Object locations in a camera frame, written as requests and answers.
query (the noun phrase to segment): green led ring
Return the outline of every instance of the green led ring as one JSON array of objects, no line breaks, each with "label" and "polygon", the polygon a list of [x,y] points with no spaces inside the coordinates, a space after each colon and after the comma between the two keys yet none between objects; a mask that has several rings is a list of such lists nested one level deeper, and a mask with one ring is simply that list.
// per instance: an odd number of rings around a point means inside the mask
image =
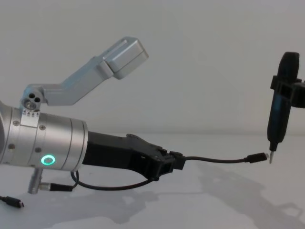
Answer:
[{"label": "green led ring", "polygon": [[[47,159],[51,159],[52,161],[49,162],[49,163],[47,163],[47,162],[45,162],[45,160],[47,160]],[[53,164],[55,163],[55,157],[54,157],[53,155],[50,155],[50,154],[45,155],[45,156],[42,157],[41,163],[42,163],[43,165],[45,165],[45,166],[53,165]]]}]

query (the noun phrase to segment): metal tip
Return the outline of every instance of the metal tip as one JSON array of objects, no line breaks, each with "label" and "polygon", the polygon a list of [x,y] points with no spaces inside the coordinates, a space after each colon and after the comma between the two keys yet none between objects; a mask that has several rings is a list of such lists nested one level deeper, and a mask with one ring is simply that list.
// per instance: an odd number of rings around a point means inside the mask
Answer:
[{"label": "metal tip", "polygon": [[271,151],[271,153],[270,153],[270,158],[269,158],[269,164],[272,163],[274,154],[275,154],[274,151]]}]

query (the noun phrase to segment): black device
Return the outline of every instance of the black device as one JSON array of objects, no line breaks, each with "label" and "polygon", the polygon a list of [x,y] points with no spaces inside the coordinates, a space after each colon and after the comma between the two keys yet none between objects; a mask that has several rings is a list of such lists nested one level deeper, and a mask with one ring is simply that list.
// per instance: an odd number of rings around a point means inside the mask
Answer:
[{"label": "black device", "polygon": [[272,80],[271,88],[274,89],[274,94],[267,129],[271,151],[270,163],[278,143],[283,141],[286,134],[291,109],[290,97],[293,92],[288,85],[298,81],[299,56],[296,52],[286,52],[280,61],[277,75]]}]

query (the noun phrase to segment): white surface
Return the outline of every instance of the white surface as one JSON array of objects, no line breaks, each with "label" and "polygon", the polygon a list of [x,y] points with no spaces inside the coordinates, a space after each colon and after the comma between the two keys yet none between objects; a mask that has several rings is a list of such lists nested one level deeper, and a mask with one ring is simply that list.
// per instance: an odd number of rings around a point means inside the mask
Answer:
[{"label": "white surface", "polygon": [[[263,152],[263,136],[139,135],[185,155],[241,158]],[[188,161],[183,171],[145,187],[98,192],[26,193],[31,169],[0,166],[0,194],[20,198],[22,210],[0,204],[4,229],[303,229],[304,137],[288,137],[271,166]],[[141,181],[134,172],[83,167],[81,179],[96,185]],[[43,181],[72,183],[67,172],[45,171]]]},{"label": "white surface", "polygon": [[[69,108],[44,111],[132,133],[265,133],[285,51],[301,53],[303,0],[1,0],[0,99],[60,83],[123,36],[150,59]],[[293,110],[289,132],[305,133]]]}]

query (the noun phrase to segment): white table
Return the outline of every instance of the white table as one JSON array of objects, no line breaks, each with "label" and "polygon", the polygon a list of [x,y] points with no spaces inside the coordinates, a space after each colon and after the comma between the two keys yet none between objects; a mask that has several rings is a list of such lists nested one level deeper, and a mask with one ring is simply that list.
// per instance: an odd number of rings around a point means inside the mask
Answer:
[{"label": "white table", "polygon": [[[240,158],[267,152],[265,136],[139,135],[187,156]],[[304,229],[305,137],[286,137],[274,163],[220,165],[188,161],[183,171],[128,191],[77,187],[72,193],[27,194],[32,169],[0,166],[0,195],[25,208],[0,203],[1,229]],[[127,185],[132,172],[85,166],[81,180]],[[72,184],[70,174],[44,171],[43,181]]]}]

